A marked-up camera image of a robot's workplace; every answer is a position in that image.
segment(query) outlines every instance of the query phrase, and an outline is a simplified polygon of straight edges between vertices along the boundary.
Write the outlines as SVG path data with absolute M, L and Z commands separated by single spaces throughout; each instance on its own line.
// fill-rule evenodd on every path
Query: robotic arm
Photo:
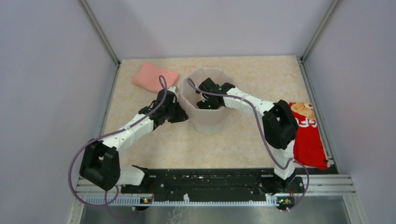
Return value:
M 177 100 L 177 91 L 176 86 L 170 87 L 164 103 L 139 124 L 130 127 L 161 102 L 164 96 L 164 90 L 161 90 L 156 100 L 142 108 L 131 121 L 120 128 L 120 130 L 125 129 L 123 132 L 90 144 L 84 152 L 80 175 L 105 191 L 121 182 L 140 185 L 144 178 L 144 172 L 137 167 L 120 169 L 120 157 L 139 138 L 155 130 L 166 120 L 170 123 L 177 123 L 188 119 Z
M 219 86 L 210 78 L 202 82 L 201 85 L 199 85 L 199 89 L 201 91 L 216 94 L 216 96 L 214 96 L 201 93 L 202 100 L 197 103 L 200 109 L 215 110 L 221 106 L 225 106 L 250 115 L 255 115 L 252 106 L 246 102 L 249 101 L 254 106 L 257 113 L 262 116 L 261 120 L 265 133 L 265 140 L 275 148 L 272 159 L 275 159 L 282 167 L 286 167 L 288 161 L 294 158 L 293 147 L 298 124 L 288 103 L 283 100 L 277 103 L 265 101 L 242 92 L 230 83 L 224 83 Z M 231 95 L 237 96 L 237 98 L 222 97 L 219 95 Z M 295 176 L 294 170 L 294 165 L 291 162 L 286 169 L 282 169 L 278 165 L 275 166 L 274 173 L 280 178 L 281 185 L 287 186 Z

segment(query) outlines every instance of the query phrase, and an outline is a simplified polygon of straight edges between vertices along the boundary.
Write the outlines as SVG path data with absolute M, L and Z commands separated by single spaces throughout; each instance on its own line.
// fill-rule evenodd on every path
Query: wooden table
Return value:
M 199 57 L 123 60 L 117 79 L 105 133 L 118 130 L 156 98 L 132 84 L 145 62 L 180 74 L 177 85 L 194 70 L 220 68 L 236 86 L 269 101 L 309 102 L 295 56 Z M 121 158 L 121 166 L 147 168 L 269 168 L 268 156 L 254 117 L 235 110 L 223 130 L 213 136 L 198 133 L 190 121 L 158 127 L 143 136 Z

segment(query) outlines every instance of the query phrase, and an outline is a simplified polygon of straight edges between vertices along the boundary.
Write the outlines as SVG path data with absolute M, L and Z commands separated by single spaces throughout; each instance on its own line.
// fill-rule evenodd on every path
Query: gray floor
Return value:
M 111 206 L 121 217 L 129 207 Z M 81 224 L 349 224 L 342 197 L 306 197 L 291 213 L 272 207 L 152 207 L 129 221 L 111 217 L 106 208 L 85 208 Z

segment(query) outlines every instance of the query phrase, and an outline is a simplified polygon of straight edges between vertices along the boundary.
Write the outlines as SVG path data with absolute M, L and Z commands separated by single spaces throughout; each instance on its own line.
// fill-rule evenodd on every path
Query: table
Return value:
M 149 62 L 184 77 L 198 68 L 216 67 L 233 77 L 236 86 L 269 101 L 309 103 L 295 56 L 239 56 L 127 59 L 121 63 L 105 133 L 118 130 L 156 94 L 132 84 L 134 75 Z M 255 119 L 235 110 L 223 130 L 213 136 L 198 133 L 190 121 L 168 124 L 139 139 L 120 158 L 121 166 L 146 168 L 271 168 Z

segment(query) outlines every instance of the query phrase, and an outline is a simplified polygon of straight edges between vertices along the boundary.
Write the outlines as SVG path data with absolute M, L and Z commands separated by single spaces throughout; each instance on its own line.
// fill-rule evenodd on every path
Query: white wall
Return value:
M 0 223 L 65 223 L 114 70 L 78 1 L 1 1 Z
M 307 61 L 368 220 L 395 223 L 396 1 L 343 1 Z
M 120 59 L 302 55 L 332 0 L 88 0 Z

